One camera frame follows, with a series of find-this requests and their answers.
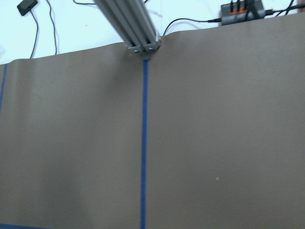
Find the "black USB hub orange ports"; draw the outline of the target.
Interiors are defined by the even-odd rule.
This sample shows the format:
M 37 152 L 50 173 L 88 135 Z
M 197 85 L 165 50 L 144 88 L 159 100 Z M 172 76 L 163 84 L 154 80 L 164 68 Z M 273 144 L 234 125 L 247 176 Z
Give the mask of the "black USB hub orange ports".
M 231 25 L 263 19 L 272 15 L 273 10 L 265 10 L 261 0 L 232 0 L 221 5 L 221 25 Z

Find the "small black square pad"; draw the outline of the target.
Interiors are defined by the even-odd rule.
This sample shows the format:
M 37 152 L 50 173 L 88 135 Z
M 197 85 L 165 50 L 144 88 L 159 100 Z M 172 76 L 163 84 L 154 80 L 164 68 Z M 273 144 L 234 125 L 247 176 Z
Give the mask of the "small black square pad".
M 38 4 L 37 0 L 22 0 L 18 5 L 17 9 L 21 16 L 25 16 Z

